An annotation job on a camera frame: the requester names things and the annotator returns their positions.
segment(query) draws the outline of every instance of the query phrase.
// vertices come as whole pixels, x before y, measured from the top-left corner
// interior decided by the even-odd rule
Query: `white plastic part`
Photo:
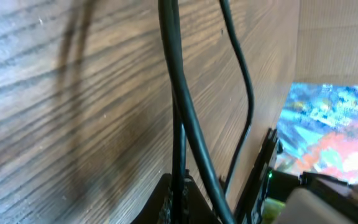
[[[273,224],[354,224],[306,189],[296,189]]]

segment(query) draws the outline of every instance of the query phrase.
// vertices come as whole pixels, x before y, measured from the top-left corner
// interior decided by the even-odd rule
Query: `wooden surface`
[[[297,0],[231,1],[255,88],[231,207],[295,75]],[[181,1],[185,73],[214,166],[247,97],[217,1]],[[128,223],[172,155],[157,1],[0,1],[0,223]],[[188,164],[203,189],[195,162]]]
[[[296,82],[358,84],[358,1],[301,0]]]

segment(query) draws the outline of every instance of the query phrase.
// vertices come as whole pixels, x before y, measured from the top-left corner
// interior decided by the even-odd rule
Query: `wooden panel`
[[[296,82],[358,85],[358,1],[302,0]]]
[[[157,1],[2,3],[0,223],[128,223],[171,169]],[[299,2],[231,7],[256,100],[233,207],[295,75]],[[218,2],[183,1],[180,15],[186,77],[224,175],[245,123],[246,91]],[[188,167],[203,189],[190,152]]]

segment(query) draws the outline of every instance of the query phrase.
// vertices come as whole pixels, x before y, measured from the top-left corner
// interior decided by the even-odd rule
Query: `wood grain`
[[[172,155],[157,2],[0,1],[0,223],[128,223]],[[231,1],[255,88],[234,207],[295,75],[299,1]],[[247,97],[217,1],[181,1],[185,74],[217,173]],[[194,159],[188,167],[203,189]]]
[[[301,0],[296,82],[358,85],[358,1]]]

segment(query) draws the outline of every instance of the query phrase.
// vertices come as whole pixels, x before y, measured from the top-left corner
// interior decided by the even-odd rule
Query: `wire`
[[[234,52],[236,53],[237,60],[239,61],[240,69],[244,82],[246,83],[247,95],[248,95],[248,114],[246,119],[246,125],[244,130],[242,130],[239,142],[237,143],[236,150],[234,151],[232,160],[230,162],[229,171],[227,172],[226,181],[223,187],[223,192],[225,195],[228,194],[228,190],[231,186],[231,182],[234,177],[234,169],[236,168],[241,149],[244,147],[248,133],[251,128],[251,121],[254,114],[254,92],[252,91],[252,82],[250,80],[249,71],[247,68],[246,60],[242,54],[241,46],[236,37],[236,32],[234,31],[233,19],[231,17],[230,5],[227,0],[219,0],[221,4],[221,9],[223,13],[224,22],[226,23],[227,33],[229,34],[230,42],[233,46]]]
[[[175,23],[174,25],[176,28],[177,44],[178,48],[181,49],[179,8],[177,0],[172,1],[172,11]],[[173,197],[171,208],[171,223],[182,223],[182,195],[183,189],[185,188],[186,170],[186,132],[179,115],[178,106],[176,105],[173,96],[174,93],[172,92],[173,152],[171,190],[173,192]]]
[[[186,78],[183,73],[181,45],[178,43],[181,40],[178,39],[178,29],[175,25],[175,21],[178,24],[179,16],[175,15],[173,5],[178,7],[177,0],[158,1],[161,36],[168,72],[172,83],[173,97],[183,121],[188,142],[193,151],[201,179],[204,182],[205,189],[211,202],[223,223],[235,223],[233,214],[230,211],[218,178],[216,177],[203,133],[197,119],[196,111],[191,100],[190,92],[186,84]]]

